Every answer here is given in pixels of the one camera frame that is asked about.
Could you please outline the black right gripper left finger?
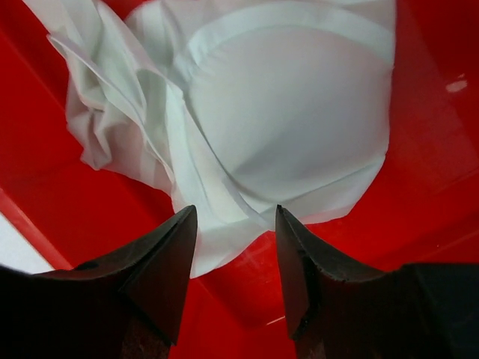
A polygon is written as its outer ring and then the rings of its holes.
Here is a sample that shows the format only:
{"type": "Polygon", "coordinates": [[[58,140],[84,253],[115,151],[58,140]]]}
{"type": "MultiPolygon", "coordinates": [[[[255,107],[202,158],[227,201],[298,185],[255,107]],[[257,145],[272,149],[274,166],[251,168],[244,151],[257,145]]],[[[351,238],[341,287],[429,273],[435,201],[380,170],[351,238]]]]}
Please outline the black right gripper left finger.
{"type": "Polygon", "coordinates": [[[1,268],[3,358],[166,358],[180,332],[197,238],[187,206],[71,270],[1,268]]]}

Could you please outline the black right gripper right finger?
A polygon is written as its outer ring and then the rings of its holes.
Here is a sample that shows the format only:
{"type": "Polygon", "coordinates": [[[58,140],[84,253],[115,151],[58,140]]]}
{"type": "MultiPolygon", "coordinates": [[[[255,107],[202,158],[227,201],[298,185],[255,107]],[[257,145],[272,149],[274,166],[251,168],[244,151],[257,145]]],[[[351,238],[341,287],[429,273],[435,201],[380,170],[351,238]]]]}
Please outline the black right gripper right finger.
{"type": "Polygon", "coordinates": [[[285,319],[298,358],[476,358],[478,266],[384,272],[339,251],[278,206],[285,319]]]}

